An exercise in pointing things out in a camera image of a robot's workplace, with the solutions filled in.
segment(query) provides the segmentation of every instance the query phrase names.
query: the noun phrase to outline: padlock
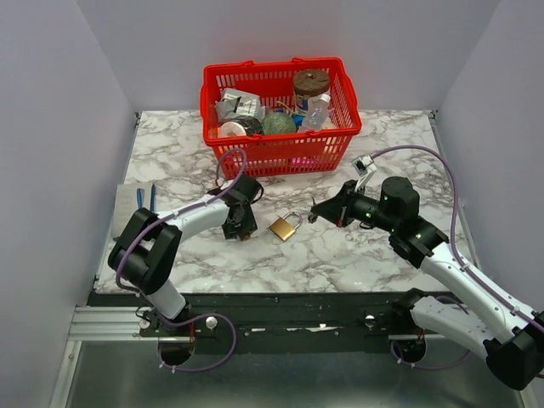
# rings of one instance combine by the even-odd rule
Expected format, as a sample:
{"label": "padlock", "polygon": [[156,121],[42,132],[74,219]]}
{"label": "padlock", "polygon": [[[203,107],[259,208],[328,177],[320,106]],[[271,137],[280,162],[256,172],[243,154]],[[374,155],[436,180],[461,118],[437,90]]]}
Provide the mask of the padlock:
{"label": "padlock", "polygon": [[[289,224],[286,219],[289,217],[297,217],[298,223],[293,226]],[[269,226],[269,229],[278,235],[282,241],[287,241],[291,235],[295,233],[300,224],[303,223],[303,218],[298,212],[289,212],[281,218],[278,218],[272,225]]]}

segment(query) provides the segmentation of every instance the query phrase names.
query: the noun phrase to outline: plastic bottle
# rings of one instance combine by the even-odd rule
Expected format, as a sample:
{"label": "plastic bottle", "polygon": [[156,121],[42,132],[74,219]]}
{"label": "plastic bottle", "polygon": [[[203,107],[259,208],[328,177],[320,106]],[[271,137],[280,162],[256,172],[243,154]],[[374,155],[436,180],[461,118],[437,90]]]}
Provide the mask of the plastic bottle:
{"label": "plastic bottle", "polygon": [[298,128],[298,133],[306,133],[309,130],[319,132],[323,128],[326,118],[329,117],[330,102],[331,97],[323,93],[320,96],[320,100],[315,102],[308,110],[308,113],[306,113],[303,124]]}

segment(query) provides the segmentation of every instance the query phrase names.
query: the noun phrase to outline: red plastic basket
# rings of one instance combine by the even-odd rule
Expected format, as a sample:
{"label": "red plastic basket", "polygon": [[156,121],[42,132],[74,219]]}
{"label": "red plastic basket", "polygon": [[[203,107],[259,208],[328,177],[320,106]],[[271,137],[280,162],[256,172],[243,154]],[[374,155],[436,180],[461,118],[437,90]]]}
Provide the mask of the red plastic basket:
{"label": "red plastic basket", "polygon": [[[294,108],[292,78],[307,68],[326,71],[331,77],[331,120],[336,129],[218,138],[215,104],[223,89],[236,88],[260,95],[261,104],[272,108],[281,107],[276,103],[278,100]],[[201,115],[204,142],[212,147],[215,156],[219,158],[234,148],[243,149],[247,154],[246,173],[253,177],[334,170],[351,138],[362,128],[354,87],[339,58],[293,58],[290,62],[255,64],[246,61],[207,66],[201,91]],[[240,165],[239,155],[225,160],[225,176],[232,179]]]}

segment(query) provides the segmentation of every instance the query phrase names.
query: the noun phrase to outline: marble surface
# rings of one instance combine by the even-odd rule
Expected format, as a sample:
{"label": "marble surface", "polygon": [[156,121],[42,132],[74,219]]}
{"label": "marble surface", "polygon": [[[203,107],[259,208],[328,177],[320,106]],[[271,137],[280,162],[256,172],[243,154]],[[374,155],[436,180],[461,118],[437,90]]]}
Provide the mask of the marble surface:
{"label": "marble surface", "polygon": [[[265,188],[253,206],[258,231],[245,242],[226,241],[221,228],[209,229],[178,250],[170,279],[180,292],[390,292],[418,287],[445,288],[411,267],[388,246],[387,234],[362,230],[357,223],[339,229],[325,220],[304,223],[287,242],[268,230],[290,211],[308,214],[312,197],[334,196],[357,174],[350,161],[391,145],[415,144],[436,149],[427,115],[421,111],[362,111],[361,134],[354,137],[337,170],[260,178]],[[201,136],[194,111],[144,112],[125,183],[156,183],[156,210],[173,209],[199,199],[213,187],[217,160]],[[379,196],[381,182],[391,175],[410,179],[421,196],[420,214],[443,231],[451,220],[451,190],[445,171],[421,151],[402,150],[377,159],[379,172],[368,185]],[[458,223],[459,247],[469,254]],[[106,244],[106,256],[113,241]],[[122,292],[105,262],[96,290]]]}

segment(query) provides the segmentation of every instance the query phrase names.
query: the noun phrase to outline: green ball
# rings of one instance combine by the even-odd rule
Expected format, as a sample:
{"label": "green ball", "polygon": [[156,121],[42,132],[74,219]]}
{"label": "green ball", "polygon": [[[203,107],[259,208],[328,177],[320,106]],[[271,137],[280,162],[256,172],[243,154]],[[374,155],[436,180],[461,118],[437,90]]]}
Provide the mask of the green ball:
{"label": "green ball", "polygon": [[264,134],[296,133],[297,125],[292,117],[283,112],[270,112],[263,119]]}

